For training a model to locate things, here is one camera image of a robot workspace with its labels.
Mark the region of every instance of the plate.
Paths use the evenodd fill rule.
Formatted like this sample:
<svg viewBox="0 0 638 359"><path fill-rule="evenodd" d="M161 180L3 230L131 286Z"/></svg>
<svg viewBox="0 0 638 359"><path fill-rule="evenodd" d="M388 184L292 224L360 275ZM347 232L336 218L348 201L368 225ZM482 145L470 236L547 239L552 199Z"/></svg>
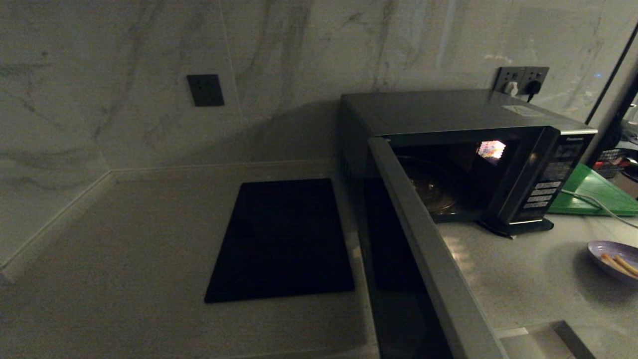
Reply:
<svg viewBox="0 0 638 359"><path fill-rule="evenodd" d="M607 254L612 258L614 256L620 256L620 258L624 259L627 263L638 268L638 248L611 241L592 241L587 244L587 248L590 250L590 255L594 262L607 272L607 274L631 286L638 287L638 279L629 277L615 270L600 259L600 256L603 254Z"/></svg>

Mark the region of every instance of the fries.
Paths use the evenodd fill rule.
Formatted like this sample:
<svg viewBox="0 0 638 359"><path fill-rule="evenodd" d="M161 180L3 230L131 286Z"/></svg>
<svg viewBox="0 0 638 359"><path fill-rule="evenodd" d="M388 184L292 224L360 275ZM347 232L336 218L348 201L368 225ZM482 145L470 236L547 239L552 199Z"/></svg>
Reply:
<svg viewBox="0 0 638 359"><path fill-rule="evenodd" d="M622 258L620 258L620 256L616 256L614 260L612 257L609 257L607 254L603 254L602 256L600 256L600 259L603 261L603 263L614 268L620 273L624 275L628 275L629 277L632 277L634 279L638 279L638 270L636 270L629 263L625 262Z"/></svg>
<svg viewBox="0 0 638 359"><path fill-rule="evenodd" d="M620 258L620 256L615 256L614 260L616 263L620 264L624 269L626 269L629 273L638 276L638 270L634 268L631 264L625 262L624 259Z"/></svg>

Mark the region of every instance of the marble backsplash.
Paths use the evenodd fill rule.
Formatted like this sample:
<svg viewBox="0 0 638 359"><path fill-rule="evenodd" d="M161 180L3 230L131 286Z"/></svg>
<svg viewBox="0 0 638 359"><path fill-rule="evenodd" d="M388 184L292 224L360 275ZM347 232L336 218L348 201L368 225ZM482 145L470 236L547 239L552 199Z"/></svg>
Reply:
<svg viewBox="0 0 638 359"><path fill-rule="evenodd" d="M333 158L339 96L490 88L584 121L638 21L623 0L0 0L0 265L109 169ZM194 107L186 75L219 75Z"/></svg>
<svg viewBox="0 0 638 359"><path fill-rule="evenodd" d="M334 156L343 93L490 88L501 66L549 66L534 103L585 121L638 20L637 4L625 1L221 0L221 7L249 153L258 161Z"/></svg>

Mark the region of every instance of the power outlet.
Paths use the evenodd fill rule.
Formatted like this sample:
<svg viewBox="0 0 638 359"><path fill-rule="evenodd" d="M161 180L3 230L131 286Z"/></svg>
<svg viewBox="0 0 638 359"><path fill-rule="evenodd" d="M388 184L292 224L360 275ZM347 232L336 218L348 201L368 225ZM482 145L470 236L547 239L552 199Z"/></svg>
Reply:
<svg viewBox="0 0 638 359"><path fill-rule="evenodd" d="M221 93L219 76L187 75L186 78L195 106L224 106L224 95Z"/></svg>
<svg viewBox="0 0 638 359"><path fill-rule="evenodd" d="M505 86L509 82L516 82L521 84L523 76L525 75L525 67L501 67L494 83L494 91L505 92Z"/></svg>
<svg viewBox="0 0 638 359"><path fill-rule="evenodd" d="M547 73L549 71L549 67L531 67L527 66L525 68L525 74L523 78L519 82L519 95L528 95L530 92L527 90L527 86L532 81L538 81L542 85L545 81L545 77L547 77Z"/></svg>
<svg viewBox="0 0 638 359"><path fill-rule="evenodd" d="M547 77L549 67L501 67L494 83L494 91L505 92L505 86L509 82L516 82L518 95L528 95L527 86L532 81L539 81L542 85Z"/></svg>

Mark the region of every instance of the power cord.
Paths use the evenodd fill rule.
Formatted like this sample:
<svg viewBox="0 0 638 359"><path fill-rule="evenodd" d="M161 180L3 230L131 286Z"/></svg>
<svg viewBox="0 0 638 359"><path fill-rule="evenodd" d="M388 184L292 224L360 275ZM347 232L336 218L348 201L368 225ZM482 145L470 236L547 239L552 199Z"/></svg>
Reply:
<svg viewBox="0 0 638 359"><path fill-rule="evenodd" d="M540 87L542 85L543 84L541 84L540 81L534 80L525 86L525 90L527 90L527 93L530 94L530 97L527 97L527 102L530 102L534 95L540 92Z"/></svg>
<svg viewBox="0 0 638 359"><path fill-rule="evenodd" d="M615 219L619 220L620 222L623 222L626 225L630 225L633 228L638 229L638 225L635 225L633 223L627 222L626 220L620 218L619 216L617 216L616 214L612 213L612 211L610 211L609 209L607 209L607 207L605 207L602 203L600 203L597 199L595 199L594 197L590 196L590 195L584 195L584 194L577 194L575 192L571 192L568 190L560 190L560 192L563 192L565 194L569 194L572 195L582 201L585 201L589 204L595 205L597 207L599 207L600 209L604 210L605 212L607 212L608 215L614 217Z"/></svg>

